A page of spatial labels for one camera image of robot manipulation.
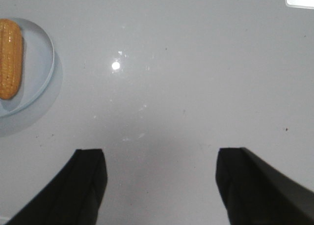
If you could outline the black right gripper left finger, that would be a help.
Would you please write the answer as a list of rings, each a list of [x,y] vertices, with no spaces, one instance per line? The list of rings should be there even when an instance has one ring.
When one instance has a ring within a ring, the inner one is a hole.
[[[102,149],[78,149],[9,225],[94,225],[107,185]]]

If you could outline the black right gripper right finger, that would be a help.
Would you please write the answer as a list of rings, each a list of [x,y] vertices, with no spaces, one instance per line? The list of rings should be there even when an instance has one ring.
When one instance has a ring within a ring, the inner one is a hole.
[[[314,193],[247,148],[221,148],[216,184],[232,225],[312,225]]]

